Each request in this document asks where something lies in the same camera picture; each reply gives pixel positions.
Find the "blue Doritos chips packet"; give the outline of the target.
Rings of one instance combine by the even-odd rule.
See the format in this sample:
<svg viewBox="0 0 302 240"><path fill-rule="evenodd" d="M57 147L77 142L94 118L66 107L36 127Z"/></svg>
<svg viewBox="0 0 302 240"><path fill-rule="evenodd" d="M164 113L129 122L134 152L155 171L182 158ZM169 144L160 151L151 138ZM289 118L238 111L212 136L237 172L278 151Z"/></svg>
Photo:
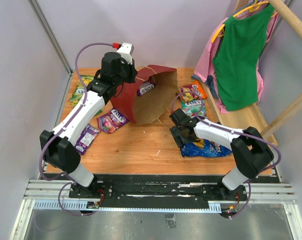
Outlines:
<svg viewBox="0 0 302 240"><path fill-rule="evenodd" d="M231 155L233 152L213 141L198 139L194 142L186 143L180 149L180 153L183 157L222 158Z"/></svg>

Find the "teal candy packet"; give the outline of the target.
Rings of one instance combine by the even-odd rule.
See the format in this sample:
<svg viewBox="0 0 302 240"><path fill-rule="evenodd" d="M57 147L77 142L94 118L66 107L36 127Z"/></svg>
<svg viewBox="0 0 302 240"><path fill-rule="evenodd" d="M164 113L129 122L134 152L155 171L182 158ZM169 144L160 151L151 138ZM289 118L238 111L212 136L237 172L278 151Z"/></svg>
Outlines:
<svg viewBox="0 0 302 240"><path fill-rule="evenodd" d="M207 116L205 104L202 106L203 101L201 99L195 99L189 102L183 102L181 100L180 103L181 109L187 116L195 117L196 114L200 117Z"/></svg>

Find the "red brown paper bag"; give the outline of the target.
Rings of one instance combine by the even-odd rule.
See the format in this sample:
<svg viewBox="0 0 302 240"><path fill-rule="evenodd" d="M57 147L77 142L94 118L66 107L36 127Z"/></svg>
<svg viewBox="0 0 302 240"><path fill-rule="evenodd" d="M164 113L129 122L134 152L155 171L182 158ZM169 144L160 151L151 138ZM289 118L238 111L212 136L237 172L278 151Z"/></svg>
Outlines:
<svg viewBox="0 0 302 240"><path fill-rule="evenodd" d="M156 87L138 97L140 85L153 76ZM173 67L147 65L138 68L135 83L125 83L117 88L111 104L130 122L145 125L154 122L167 109L178 92L178 73Z"/></svg>

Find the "green Fox's candy packet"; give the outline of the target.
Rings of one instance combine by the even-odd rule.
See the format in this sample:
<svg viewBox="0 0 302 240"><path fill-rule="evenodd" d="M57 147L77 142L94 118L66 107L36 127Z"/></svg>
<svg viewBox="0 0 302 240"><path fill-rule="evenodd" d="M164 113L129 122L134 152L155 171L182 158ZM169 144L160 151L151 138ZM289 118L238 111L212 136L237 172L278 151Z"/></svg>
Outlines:
<svg viewBox="0 0 302 240"><path fill-rule="evenodd" d="M87 86L90 82L93 81L94 76L92 76L92 75L81 75L81 79L82 79L83 83L85 84L85 86Z"/></svg>

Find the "orange Fox's fruits packet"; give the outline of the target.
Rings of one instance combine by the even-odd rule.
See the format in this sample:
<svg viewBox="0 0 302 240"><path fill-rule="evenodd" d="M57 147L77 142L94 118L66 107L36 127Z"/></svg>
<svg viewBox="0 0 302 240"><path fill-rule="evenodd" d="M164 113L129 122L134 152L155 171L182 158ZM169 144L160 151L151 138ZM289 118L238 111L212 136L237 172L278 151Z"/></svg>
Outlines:
<svg viewBox="0 0 302 240"><path fill-rule="evenodd" d="M191 84L181 86L180 92L180 98L184 103L207 98L207 94L197 80Z"/></svg>

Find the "red snack packet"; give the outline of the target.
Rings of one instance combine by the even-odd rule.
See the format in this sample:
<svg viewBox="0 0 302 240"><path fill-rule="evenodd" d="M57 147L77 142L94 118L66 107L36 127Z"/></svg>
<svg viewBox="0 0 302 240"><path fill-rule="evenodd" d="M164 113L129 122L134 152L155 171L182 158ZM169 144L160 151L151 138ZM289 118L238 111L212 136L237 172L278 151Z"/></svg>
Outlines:
<svg viewBox="0 0 302 240"><path fill-rule="evenodd" d="M123 127L129 120L121 114L115 107L97 118L99 129L107 134L114 133L117 129Z"/></svg>

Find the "pink shirt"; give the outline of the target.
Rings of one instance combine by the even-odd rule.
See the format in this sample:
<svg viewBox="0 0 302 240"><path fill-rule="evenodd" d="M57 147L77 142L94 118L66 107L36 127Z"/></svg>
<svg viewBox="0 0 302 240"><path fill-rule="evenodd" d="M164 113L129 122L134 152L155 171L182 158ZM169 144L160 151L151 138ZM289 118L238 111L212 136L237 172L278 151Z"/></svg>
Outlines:
<svg viewBox="0 0 302 240"><path fill-rule="evenodd" d="M243 13L242 15L239 15L237 17L237 19L238 20L247 20L248 18L257 15L261 11L262 11L261 9L257 10L257 11L254 11L254 12L248 12L247 11L247 12ZM277 14L277 15L272 16L270 18L270 20L267 24L267 27L266 27L265 43L268 43L268 41L270 40L270 38L273 34L273 31L274 31L275 25L277 23L278 17L279 17L279 15ZM228 113L228 110L227 110L226 106L223 104L223 101L221 100L221 98L219 96L218 80L217 80L216 70L215 70L215 67L213 65L213 59L216 56L216 54L218 53L222 41L223 41L223 37L218 37L214 41L214 43L211 43L210 39L209 39L209 41L207 42L197 65L196 65L196 68L194 70L194 74L199 76L203 82L205 82L207 80L208 75L213 76L214 88L215 88L216 93L218 95L218 98L215 99L215 103L218 107L219 112L221 114L226 114L226 113ZM263 89L264 89L264 80L263 80L262 76L259 73L259 58L258 58L258 62L257 62L257 65L256 65L256 78L257 78L257 80L256 80L256 82L257 82L257 84L256 84L256 86L257 86L257 100L253 103L258 103L261 100L261 96L262 96ZM247 105L242 106L238 109L245 108L245 107L247 107L247 106L249 106L253 103L248 103Z"/></svg>

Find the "purple snack packet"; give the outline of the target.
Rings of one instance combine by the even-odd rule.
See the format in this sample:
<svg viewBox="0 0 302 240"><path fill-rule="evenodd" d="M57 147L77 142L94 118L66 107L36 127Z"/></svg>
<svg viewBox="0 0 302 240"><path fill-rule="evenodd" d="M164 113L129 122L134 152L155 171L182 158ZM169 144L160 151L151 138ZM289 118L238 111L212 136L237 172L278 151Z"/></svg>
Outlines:
<svg viewBox="0 0 302 240"><path fill-rule="evenodd" d="M80 134L80 137L78 138L74 146L76 151L81 156L84 155L89 149L89 147L92 145L94 140L97 138L100 132L101 132L100 129L95 128L90 124L87 124L87 126L83 129L82 133Z"/></svg>

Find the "green tank top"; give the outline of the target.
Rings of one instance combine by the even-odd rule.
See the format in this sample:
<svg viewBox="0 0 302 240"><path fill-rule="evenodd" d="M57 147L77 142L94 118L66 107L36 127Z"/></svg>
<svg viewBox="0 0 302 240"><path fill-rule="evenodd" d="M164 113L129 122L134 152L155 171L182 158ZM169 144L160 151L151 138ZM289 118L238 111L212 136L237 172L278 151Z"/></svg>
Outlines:
<svg viewBox="0 0 302 240"><path fill-rule="evenodd" d="M266 5L255 16L226 26L222 43L212 62L220 99L229 112L258 100L256 66L274 10L272 5Z"/></svg>

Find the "yellow clothes hanger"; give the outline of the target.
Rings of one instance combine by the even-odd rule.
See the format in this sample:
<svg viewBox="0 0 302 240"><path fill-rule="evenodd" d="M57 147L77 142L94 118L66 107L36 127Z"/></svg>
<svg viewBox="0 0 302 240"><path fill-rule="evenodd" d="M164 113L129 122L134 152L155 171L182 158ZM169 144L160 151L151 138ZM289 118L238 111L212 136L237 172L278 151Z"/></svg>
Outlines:
<svg viewBox="0 0 302 240"><path fill-rule="evenodd" d="M212 34L210 42L213 44L217 38L223 37L226 33L226 27L237 21L238 16L242 15L245 12L253 13L257 11L262 5L270 5L270 2L268 0L262 0L262 1L254 0L253 3L236 11L231 17L229 17L217 28L217 30Z"/></svg>

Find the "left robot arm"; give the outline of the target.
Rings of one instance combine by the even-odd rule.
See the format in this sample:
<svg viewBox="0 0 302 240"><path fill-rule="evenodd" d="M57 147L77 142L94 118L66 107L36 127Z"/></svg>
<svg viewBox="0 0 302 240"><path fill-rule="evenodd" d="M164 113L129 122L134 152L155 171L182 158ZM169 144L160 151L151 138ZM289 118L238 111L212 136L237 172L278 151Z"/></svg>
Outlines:
<svg viewBox="0 0 302 240"><path fill-rule="evenodd" d="M87 198L98 193L98 181L81 163L76 143L90 120L116 95L117 88L124 83L134 83L136 75L130 53L107 52L101 60L101 69L85 86L78 104L52 131L44 130L40 134L40 161L67 174Z"/></svg>

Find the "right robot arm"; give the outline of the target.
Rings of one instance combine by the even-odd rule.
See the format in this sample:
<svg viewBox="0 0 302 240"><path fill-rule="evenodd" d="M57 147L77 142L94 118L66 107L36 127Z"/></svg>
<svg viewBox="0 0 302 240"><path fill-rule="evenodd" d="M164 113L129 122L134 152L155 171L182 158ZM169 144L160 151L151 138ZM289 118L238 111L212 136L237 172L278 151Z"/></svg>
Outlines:
<svg viewBox="0 0 302 240"><path fill-rule="evenodd" d="M220 144L233 154L235 167L214 189L223 200L231 199L239 186L257 177L274 160L271 145L254 127L247 129L226 127L207 118L190 117L180 108L173 111L169 118L174 123L170 128L171 135L180 149L197 139L203 139Z"/></svg>

